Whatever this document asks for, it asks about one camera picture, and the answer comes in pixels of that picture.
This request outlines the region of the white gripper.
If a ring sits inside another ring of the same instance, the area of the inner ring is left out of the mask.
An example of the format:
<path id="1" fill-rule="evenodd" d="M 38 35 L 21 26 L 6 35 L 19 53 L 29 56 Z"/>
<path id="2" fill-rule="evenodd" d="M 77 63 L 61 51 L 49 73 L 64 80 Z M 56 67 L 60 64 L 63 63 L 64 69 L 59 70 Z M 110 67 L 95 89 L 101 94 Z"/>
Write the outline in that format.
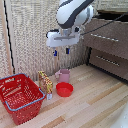
<path id="1" fill-rule="evenodd" d="M 58 29 L 53 31 L 49 31 L 46 34 L 47 41 L 46 45 L 48 47 L 59 47 L 66 45 L 74 45 L 79 41 L 80 34 L 78 32 L 73 32 L 70 35 L 62 35 Z M 66 48 L 66 54 L 70 53 L 70 48 Z M 53 52 L 54 56 L 57 56 L 57 50 L 55 49 Z"/>

